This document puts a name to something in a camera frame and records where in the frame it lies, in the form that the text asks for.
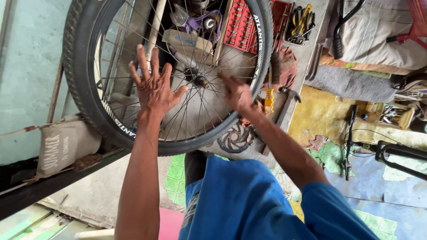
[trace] blue shirt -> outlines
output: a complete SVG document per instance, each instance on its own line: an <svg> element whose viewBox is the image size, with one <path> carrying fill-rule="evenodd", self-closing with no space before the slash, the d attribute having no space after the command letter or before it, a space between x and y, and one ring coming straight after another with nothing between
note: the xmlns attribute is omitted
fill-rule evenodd
<svg viewBox="0 0 427 240"><path fill-rule="evenodd" d="M209 157L205 177L185 188L179 239L378 239L342 194L321 182L302 189L303 223L283 190L257 160Z"/></svg>

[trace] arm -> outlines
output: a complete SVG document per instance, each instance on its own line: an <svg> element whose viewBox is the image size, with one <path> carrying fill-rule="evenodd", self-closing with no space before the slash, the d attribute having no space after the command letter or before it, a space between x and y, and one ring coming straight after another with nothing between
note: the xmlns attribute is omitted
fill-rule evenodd
<svg viewBox="0 0 427 240"><path fill-rule="evenodd" d="M316 161L291 137L270 122L264 113L253 104L251 91L247 84L222 73L219 76L228 91L225 97L227 102L242 117L251 121L270 148L276 161L299 189L314 181L329 183L323 169Z"/></svg>
<svg viewBox="0 0 427 240"><path fill-rule="evenodd" d="M141 110L137 115L137 134L120 193L114 232L117 240L158 239L160 196L157 150L160 122L188 89L182 86L176 93L172 92L172 66L166 63L163 74L159 74L158 48L152 52L151 74L141 44L137 52L142 77L137 74L134 62L129 64L129 69L137 86Z"/></svg>

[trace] wheel hub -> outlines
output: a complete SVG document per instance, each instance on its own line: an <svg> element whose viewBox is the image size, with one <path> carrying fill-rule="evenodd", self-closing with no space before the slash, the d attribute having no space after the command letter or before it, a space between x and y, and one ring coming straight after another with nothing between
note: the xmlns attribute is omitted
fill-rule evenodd
<svg viewBox="0 0 427 240"><path fill-rule="evenodd" d="M208 79L204 74L199 73L196 68L188 68L184 73L186 75L185 80L187 82L191 82L199 88L209 88Z"/></svg>

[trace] gray cloth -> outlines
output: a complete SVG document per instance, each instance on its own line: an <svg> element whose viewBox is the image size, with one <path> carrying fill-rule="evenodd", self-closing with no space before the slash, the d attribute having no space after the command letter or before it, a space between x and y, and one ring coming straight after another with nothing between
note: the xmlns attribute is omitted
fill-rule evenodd
<svg viewBox="0 0 427 240"><path fill-rule="evenodd" d="M371 102L390 102L396 92L391 79L333 66L319 66L316 77L304 84L340 97Z"/></svg>

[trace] yellow handle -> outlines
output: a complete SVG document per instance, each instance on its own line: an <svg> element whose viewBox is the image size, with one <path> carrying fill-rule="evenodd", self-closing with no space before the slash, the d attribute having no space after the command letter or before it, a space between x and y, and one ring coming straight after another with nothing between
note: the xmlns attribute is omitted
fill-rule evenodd
<svg viewBox="0 0 427 240"><path fill-rule="evenodd" d="M266 101L264 104L264 110L268 113L272 113L273 111L273 89L266 90Z"/></svg>
<svg viewBox="0 0 427 240"><path fill-rule="evenodd" d="M296 28L294 30L291 31L291 36L292 37L298 37L298 36L300 36L302 34L306 18L309 17L308 14L311 12L312 7L313 6L311 4L308 4L307 7L304 9L304 12L302 13L302 16L301 16L301 19L298 22L298 25L296 26Z"/></svg>

